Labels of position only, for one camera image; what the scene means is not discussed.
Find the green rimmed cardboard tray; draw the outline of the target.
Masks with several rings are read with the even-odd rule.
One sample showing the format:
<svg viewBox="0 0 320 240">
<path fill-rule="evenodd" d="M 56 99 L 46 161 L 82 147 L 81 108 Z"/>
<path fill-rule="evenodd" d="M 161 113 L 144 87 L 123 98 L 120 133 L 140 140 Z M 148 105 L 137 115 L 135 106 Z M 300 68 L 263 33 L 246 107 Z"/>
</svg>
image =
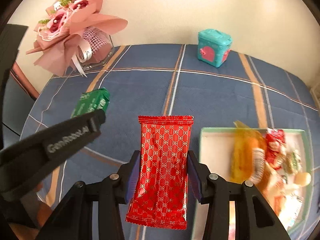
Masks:
<svg viewBox="0 0 320 240">
<path fill-rule="evenodd" d="M 207 165 L 210 172 L 220 175 L 225 180 L 229 179 L 235 132 L 236 129 L 231 127 L 204 127 L 200 133 L 199 161 Z M 302 129 L 284 129 L 284 133 L 287 145 L 300 154 L 302 171 L 312 173 L 312 155 L 306 132 Z M 311 184 L 298 190 L 298 195 L 303 199 L 303 204 L 292 226 L 288 227 L 288 234 L 294 233 L 308 219 L 312 199 L 311 191 Z M 207 211 L 208 205 L 196 205 L 192 239 L 202 239 Z"/>
</svg>

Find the green snack packet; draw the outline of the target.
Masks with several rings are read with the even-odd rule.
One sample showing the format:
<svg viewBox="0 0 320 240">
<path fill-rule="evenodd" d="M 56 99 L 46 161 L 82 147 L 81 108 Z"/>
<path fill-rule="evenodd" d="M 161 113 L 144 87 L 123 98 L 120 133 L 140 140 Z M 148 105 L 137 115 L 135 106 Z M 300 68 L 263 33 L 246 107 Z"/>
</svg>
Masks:
<svg viewBox="0 0 320 240">
<path fill-rule="evenodd" d="M 91 92 L 82 93 L 71 118 L 102 109 L 106 112 L 110 103 L 110 93 L 106 88 L 95 89 Z"/>
</svg>

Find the teal toy box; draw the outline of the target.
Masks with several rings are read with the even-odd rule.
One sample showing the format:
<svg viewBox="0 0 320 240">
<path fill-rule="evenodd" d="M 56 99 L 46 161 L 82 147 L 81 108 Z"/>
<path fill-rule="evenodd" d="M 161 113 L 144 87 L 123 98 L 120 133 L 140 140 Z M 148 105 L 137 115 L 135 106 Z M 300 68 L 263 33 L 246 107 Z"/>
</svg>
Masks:
<svg viewBox="0 0 320 240">
<path fill-rule="evenodd" d="M 199 60 L 219 68 L 227 59 L 233 39 L 216 29 L 205 29 L 198 33 L 197 57 Z"/>
</svg>

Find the red candy packet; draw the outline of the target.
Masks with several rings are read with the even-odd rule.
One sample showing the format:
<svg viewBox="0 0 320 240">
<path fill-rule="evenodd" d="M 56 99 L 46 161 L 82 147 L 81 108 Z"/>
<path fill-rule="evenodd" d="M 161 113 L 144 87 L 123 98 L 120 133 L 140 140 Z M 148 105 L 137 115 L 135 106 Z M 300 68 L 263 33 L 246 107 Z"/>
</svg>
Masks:
<svg viewBox="0 0 320 240">
<path fill-rule="evenodd" d="M 285 133 L 282 129 L 268 128 L 266 130 L 265 140 L 267 143 L 265 159 L 274 170 L 278 170 L 282 167 L 286 158 L 287 146 Z"/>
</svg>

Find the pink flower bouquet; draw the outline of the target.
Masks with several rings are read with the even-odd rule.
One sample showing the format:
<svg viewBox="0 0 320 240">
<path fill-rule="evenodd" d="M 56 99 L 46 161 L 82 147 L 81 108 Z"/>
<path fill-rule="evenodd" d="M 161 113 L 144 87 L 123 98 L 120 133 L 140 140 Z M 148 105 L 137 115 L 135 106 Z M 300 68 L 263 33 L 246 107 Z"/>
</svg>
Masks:
<svg viewBox="0 0 320 240">
<path fill-rule="evenodd" d="M 63 76 L 68 67 L 84 76 L 82 64 L 98 52 L 86 35 L 113 35 L 127 26 L 125 19 L 101 14 L 102 5 L 103 0 L 56 0 L 49 6 L 47 19 L 34 29 L 34 47 L 27 52 L 42 53 L 34 64 L 57 76 Z"/>
</svg>

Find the red patterned snack packet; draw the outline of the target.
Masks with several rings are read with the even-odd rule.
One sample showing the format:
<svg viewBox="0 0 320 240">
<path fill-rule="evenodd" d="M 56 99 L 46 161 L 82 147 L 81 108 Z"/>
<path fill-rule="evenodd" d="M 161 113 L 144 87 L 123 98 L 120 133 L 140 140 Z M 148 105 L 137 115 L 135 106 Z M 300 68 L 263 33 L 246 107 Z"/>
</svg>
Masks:
<svg viewBox="0 0 320 240">
<path fill-rule="evenodd" d="M 187 155 L 192 116 L 139 116 L 140 171 L 126 221 L 154 228 L 187 228 Z"/>
</svg>

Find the glass vase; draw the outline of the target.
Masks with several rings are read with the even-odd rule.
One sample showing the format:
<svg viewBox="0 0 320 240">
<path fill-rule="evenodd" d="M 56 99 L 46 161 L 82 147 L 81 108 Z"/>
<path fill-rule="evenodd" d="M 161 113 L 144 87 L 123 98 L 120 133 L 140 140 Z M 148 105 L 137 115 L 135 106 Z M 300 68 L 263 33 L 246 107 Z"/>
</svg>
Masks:
<svg viewBox="0 0 320 240">
<path fill-rule="evenodd" d="M 113 55 L 115 48 L 112 37 L 110 35 L 106 35 L 104 39 L 106 40 L 106 44 L 102 45 L 96 52 L 94 52 L 88 61 L 80 63 L 84 71 L 105 65 Z"/>
</svg>

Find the cream orange snack packet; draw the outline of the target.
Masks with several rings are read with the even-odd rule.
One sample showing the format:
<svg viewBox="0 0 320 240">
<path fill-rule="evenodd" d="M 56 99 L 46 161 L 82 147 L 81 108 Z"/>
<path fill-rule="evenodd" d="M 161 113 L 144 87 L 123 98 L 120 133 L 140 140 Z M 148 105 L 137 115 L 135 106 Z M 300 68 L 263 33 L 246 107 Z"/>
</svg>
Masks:
<svg viewBox="0 0 320 240">
<path fill-rule="evenodd" d="M 286 203 L 285 183 L 281 175 L 268 163 L 265 163 L 263 177 L 258 189 L 277 216 Z"/>
</svg>

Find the yellow jelly cup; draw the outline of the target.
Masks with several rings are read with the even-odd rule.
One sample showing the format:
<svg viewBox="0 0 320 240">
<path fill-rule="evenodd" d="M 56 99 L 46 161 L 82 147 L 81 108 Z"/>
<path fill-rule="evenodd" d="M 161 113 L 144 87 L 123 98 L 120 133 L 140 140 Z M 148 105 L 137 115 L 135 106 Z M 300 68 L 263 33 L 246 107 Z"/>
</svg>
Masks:
<svg viewBox="0 0 320 240">
<path fill-rule="evenodd" d="M 308 172 L 299 172 L 295 175 L 293 182 L 301 187 L 308 186 L 311 183 L 311 174 Z"/>
</svg>

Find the green clear cookie packet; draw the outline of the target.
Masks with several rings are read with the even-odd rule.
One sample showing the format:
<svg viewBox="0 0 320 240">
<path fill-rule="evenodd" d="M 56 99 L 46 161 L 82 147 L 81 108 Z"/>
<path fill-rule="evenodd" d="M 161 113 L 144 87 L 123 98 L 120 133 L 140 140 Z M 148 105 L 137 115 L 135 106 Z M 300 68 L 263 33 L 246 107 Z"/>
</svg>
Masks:
<svg viewBox="0 0 320 240">
<path fill-rule="evenodd" d="M 297 174 L 302 171 L 302 160 L 297 149 L 287 152 L 285 171 L 287 174 Z"/>
</svg>

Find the blue plaid tablecloth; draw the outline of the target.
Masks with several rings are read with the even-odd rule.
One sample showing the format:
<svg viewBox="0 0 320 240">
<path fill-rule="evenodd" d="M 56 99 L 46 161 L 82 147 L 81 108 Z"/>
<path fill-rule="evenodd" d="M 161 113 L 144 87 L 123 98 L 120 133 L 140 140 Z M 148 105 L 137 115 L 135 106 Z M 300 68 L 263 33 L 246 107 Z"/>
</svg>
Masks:
<svg viewBox="0 0 320 240">
<path fill-rule="evenodd" d="M 204 127 L 293 128 L 306 132 L 310 151 L 303 220 L 292 239 L 307 239 L 319 222 L 319 112 L 305 83 L 295 75 L 231 51 L 214 68 L 197 59 L 197 47 L 183 44 L 121 46 L 109 63 L 81 76 L 68 70 L 52 77 L 24 124 L 26 138 L 70 118 L 80 95 L 106 88 L 110 96 L 101 136 L 68 159 L 43 182 L 39 198 L 56 207 L 76 181 L 101 181 L 140 148 L 140 115 L 191 115 L 190 149 L 199 151 Z"/>
</svg>

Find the dark chair with pink trim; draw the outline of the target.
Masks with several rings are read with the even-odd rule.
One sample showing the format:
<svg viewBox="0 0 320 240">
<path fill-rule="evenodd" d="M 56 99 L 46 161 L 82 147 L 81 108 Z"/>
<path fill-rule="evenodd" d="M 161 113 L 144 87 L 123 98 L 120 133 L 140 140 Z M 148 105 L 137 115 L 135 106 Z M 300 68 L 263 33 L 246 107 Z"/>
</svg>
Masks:
<svg viewBox="0 0 320 240">
<path fill-rule="evenodd" d="M 1 128 L 5 148 L 19 141 L 28 114 L 38 97 L 38 91 L 29 82 L 17 62 L 14 62 L 5 86 L 3 100 Z"/>
</svg>

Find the cream wooden shelf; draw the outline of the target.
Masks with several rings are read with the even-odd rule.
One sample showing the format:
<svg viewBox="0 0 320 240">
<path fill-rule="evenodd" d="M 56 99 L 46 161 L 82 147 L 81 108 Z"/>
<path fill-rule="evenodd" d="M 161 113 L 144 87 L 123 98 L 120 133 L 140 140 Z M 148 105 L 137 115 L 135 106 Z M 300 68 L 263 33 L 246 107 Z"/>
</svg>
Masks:
<svg viewBox="0 0 320 240">
<path fill-rule="evenodd" d="M 316 85 L 312 86 L 310 89 L 310 93 L 317 109 L 320 110 L 320 84 L 317 83 Z"/>
</svg>

